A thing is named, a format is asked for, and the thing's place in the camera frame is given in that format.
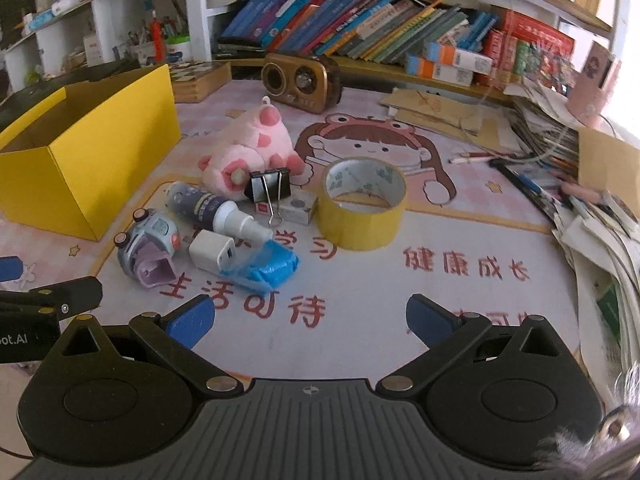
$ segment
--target white power adapter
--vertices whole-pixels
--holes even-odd
[[[189,246],[189,254],[196,267],[218,274],[228,269],[236,258],[236,245],[233,238],[202,230]]]

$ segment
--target screw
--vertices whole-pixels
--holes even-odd
[[[382,386],[391,392],[406,392],[414,387],[414,382],[402,375],[389,375],[382,379]]]
[[[229,376],[218,376],[212,377],[207,381],[207,388],[212,392],[230,392],[235,389],[238,385],[238,381],[236,381],[233,377]]]

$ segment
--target black binder clip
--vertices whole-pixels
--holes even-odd
[[[276,227],[282,223],[280,215],[280,200],[291,196],[289,183],[289,168],[278,168],[265,172],[254,171],[250,173],[251,179],[246,184],[244,195],[252,202],[266,202],[269,204],[269,227]],[[271,197],[276,197],[276,212],[273,211]]]

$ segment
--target spray bottle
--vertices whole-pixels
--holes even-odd
[[[184,182],[174,182],[166,194],[169,211],[187,218],[197,226],[234,238],[265,243],[273,231],[261,226],[254,217],[238,210],[232,200],[202,191]]]

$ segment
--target brown radio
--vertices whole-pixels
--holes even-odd
[[[267,54],[262,82],[274,101],[313,114],[337,105],[342,97],[340,67],[327,56]]]

